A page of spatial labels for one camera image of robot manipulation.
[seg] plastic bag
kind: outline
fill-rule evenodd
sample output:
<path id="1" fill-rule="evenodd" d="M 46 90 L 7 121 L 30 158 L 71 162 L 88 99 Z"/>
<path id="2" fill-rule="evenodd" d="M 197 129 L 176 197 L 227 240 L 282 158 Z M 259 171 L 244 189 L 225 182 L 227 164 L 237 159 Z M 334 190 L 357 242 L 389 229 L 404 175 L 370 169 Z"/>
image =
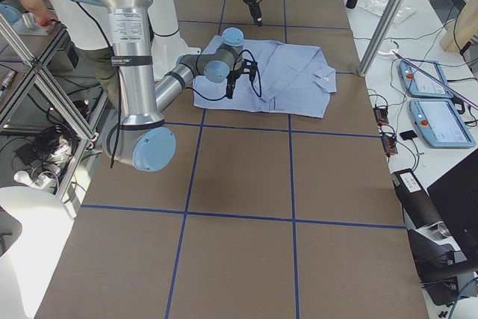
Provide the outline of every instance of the plastic bag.
<path id="1" fill-rule="evenodd" d="M 370 11 L 372 14 L 382 16 L 385 7 L 387 6 L 388 0 L 361 0 L 358 5 L 362 9 Z M 400 24 L 403 20 L 407 19 L 413 13 L 417 11 L 414 7 L 407 7 L 402 4 L 400 9 L 397 11 L 397 15 L 394 18 L 395 24 Z"/>

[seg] folded shirt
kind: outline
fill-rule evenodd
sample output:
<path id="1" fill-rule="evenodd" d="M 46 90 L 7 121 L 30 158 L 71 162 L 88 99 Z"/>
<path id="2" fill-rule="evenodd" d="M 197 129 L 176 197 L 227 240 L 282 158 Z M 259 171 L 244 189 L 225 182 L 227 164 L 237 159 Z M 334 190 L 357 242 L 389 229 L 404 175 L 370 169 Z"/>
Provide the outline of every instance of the folded shirt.
<path id="1" fill-rule="evenodd" d="M 221 44 L 216 36 L 204 54 L 213 54 Z M 248 75 L 242 75 L 235 85 L 232 99 L 208 101 L 194 94 L 194 105 L 200 108 L 277 112 L 322 118 L 337 91 L 335 70 L 327 65 L 317 46 L 300 46 L 274 40 L 244 40 L 244 49 L 251 51 L 261 73 L 262 96 L 254 93 Z M 254 87 L 259 92 L 258 76 Z M 226 93 L 226 81 L 210 82 L 205 76 L 193 81 L 193 88 L 209 99 L 219 99 Z"/>

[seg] device screen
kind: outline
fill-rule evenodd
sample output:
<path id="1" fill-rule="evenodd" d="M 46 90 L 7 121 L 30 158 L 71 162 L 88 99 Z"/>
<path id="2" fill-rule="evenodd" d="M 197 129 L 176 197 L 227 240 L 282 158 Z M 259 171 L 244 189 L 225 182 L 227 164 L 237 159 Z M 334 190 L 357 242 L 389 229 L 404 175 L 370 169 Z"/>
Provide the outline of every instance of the device screen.
<path id="1" fill-rule="evenodd" d="M 438 142 L 468 142 L 468 137 L 447 102 L 420 102 L 420 106 Z"/>
<path id="2" fill-rule="evenodd" d="M 421 63 L 419 67 L 428 72 L 430 75 L 433 75 L 434 78 L 440 79 L 440 75 L 438 74 L 438 71 L 435 67 L 435 64 L 431 63 Z M 417 84 L 417 89 L 421 93 L 445 93 L 445 89 L 443 86 L 440 86 L 436 82 L 434 82 L 432 79 L 430 79 L 428 76 L 422 74 L 419 71 L 414 71 L 413 78 L 415 80 L 415 83 Z"/>

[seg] blue and white device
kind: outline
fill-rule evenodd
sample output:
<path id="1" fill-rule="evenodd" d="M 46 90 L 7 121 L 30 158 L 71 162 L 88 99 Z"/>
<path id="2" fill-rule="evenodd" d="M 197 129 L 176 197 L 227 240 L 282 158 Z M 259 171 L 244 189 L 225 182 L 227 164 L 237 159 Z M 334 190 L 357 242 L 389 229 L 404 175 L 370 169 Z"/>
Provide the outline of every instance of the blue and white device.
<path id="1" fill-rule="evenodd" d="M 410 112 L 424 140 L 435 148 L 469 148 L 477 143 L 449 99 L 414 99 Z"/>
<path id="2" fill-rule="evenodd" d="M 448 85 L 447 78 L 441 69 L 440 63 L 437 61 L 417 61 L 410 60 L 417 63 L 422 70 L 440 79 L 445 85 Z M 413 69 L 404 61 L 400 62 L 400 77 L 411 97 L 421 97 L 424 99 L 452 99 L 453 94 L 446 90 L 440 84 L 437 84 L 432 79 Z"/>

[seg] person's hand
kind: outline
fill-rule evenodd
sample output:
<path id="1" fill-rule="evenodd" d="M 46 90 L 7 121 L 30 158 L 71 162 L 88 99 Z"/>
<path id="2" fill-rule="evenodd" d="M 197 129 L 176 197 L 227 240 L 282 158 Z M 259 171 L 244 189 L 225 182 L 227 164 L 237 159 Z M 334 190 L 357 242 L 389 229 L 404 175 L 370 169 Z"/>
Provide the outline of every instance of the person's hand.
<path id="1" fill-rule="evenodd" d="M 53 26 L 52 20 L 58 20 L 58 17 L 51 10 L 45 9 L 41 13 L 34 13 L 38 26 L 42 29 L 50 29 Z"/>

